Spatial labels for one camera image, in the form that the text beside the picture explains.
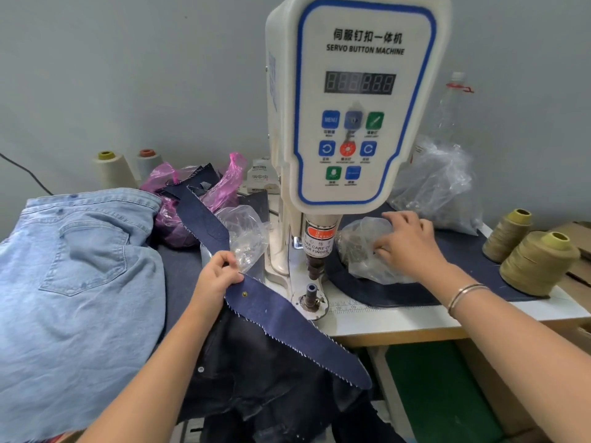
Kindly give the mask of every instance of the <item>green button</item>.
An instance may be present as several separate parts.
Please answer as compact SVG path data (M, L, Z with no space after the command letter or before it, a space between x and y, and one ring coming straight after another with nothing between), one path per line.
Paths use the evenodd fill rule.
M329 166L326 168L326 179L327 180L338 180L340 179L340 166Z
M369 112L367 123L365 128L367 130L378 130L382 128L382 122L384 120L383 111L372 111Z

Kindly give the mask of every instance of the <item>thread spool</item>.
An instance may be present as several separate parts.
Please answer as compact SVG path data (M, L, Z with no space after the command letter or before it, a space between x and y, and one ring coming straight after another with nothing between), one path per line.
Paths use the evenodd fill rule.
M139 172L139 178L144 182L154 168L164 163L162 156L154 149L142 149L135 158L135 164Z
M525 238L530 228L531 213L517 208L501 218L482 246L482 252L491 261L502 263Z
M111 150L103 150L92 159L103 188L137 188L137 182L125 157Z
M503 261L501 277L523 293L546 297L579 258L565 234L532 231Z

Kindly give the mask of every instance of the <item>light blue jeans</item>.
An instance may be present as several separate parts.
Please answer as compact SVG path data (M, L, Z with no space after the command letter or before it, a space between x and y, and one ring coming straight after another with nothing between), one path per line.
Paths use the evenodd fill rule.
M164 325L146 246L160 207L129 188L29 200L0 244L0 443L85 429Z

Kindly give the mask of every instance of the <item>pink plastic bag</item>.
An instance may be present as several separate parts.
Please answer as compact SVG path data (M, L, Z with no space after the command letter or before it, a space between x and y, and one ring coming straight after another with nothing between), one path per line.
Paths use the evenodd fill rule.
M247 165L247 160L239 153L230 154L230 165L222 179L207 193L201 197L201 201L212 212L222 207L235 207L238 205L238 188L242 183L242 172ZM197 239L183 226L177 215L177 200L160 195L160 188L179 183L188 177L198 166L187 166L181 170L175 170L170 163L162 163L154 168L148 179L140 187L141 190L157 194L162 199L162 206L156 215L154 227L163 234L166 244L174 248L190 247L198 244Z

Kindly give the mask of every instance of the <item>jeans waistband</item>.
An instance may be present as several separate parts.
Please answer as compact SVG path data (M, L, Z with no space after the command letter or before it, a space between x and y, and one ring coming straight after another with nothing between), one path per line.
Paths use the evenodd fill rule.
M130 202L151 208L156 212L160 209L161 204L160 198L152 193L133 188L113 188L111 190L94 191L92 193L61 194L29 199L26 201L21 215L35 213L52 207L83 206L111 201Z

